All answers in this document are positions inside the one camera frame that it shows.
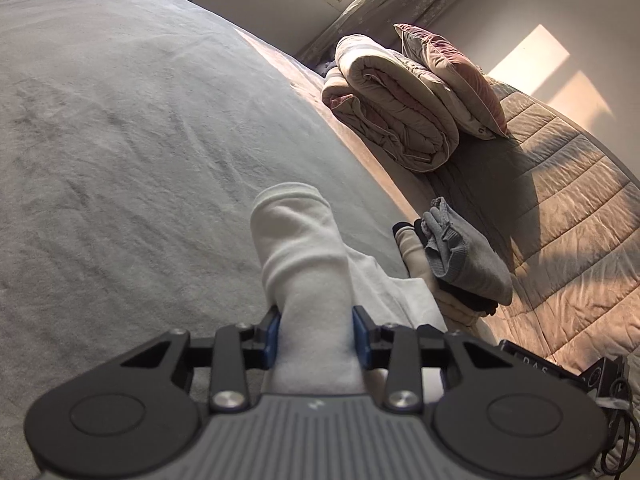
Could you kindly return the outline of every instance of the gray blanket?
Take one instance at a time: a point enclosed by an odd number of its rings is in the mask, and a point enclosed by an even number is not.
[[[0,479],[36,474],[22,420],[46,390],[169,328],[261,318],[260,190],[312,184],[346,244],[406,275],[395,203],[231,23],[0,0],[0,38]]]

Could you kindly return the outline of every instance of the rolled comforter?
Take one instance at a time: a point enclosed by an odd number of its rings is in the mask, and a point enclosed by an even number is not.
[[[322,102],[359,135],[375,142],[408,170],[433,171],[458,146],[451,113],[402,56],[354,34],[338,42]]]

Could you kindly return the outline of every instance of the white cloth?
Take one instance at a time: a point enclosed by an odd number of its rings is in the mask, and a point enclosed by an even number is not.
[[[377,261],[347,247],[327,201],[306,184],[258,195],[251,232],[268,305],[282,312],[278,357],[263,390],[286,394],[380,394],[384,374],[363,374],[353,342],[353,305],[373,321],[446,325],[422,279],[390,278]],[[424,368],[424,399],[442,395],[439,370]]]

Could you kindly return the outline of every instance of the gray ridged panel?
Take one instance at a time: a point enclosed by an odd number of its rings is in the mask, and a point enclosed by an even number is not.
[[[444,455],[417,417],[383,412],[370,397],[266,395],[248,412],[213,417],[193,448],[140,480],[481,478]]]

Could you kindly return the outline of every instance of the cable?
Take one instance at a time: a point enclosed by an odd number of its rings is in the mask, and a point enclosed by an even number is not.
[[[616,391],[618,386],[622,386],[623,389],[626,390],[626,398],[629,401],[630,409],[629,410],[618,410],[625,421],[625,434],[622,441],[622,452],[620,452],[620,461],[618,463],[618,467],[616,469],[609,469],[607,466],[607,456],[609,455],[609,451],[604,452],[600,459],[600,468],[602,472],[606,475],[613,476],[614,480],[620,480],[620,475],[625,472],[631,463],[636,458],[638,454],[638,449],[640,448],[640,427],[638,425],[638,421],[636,420],[634,414],[631,412],[633,409],[633,393],[631,392],[631,387],[626,379],[620,377],[611,383],[611,387],[609,389],[609,395],[611,397],[615,397],[618,393]],[[629,455],[629,460],[625,462],[627,448],[629,446],[629,436],[631,426],[634,428],[634,447],[631,450],[631,454]]]

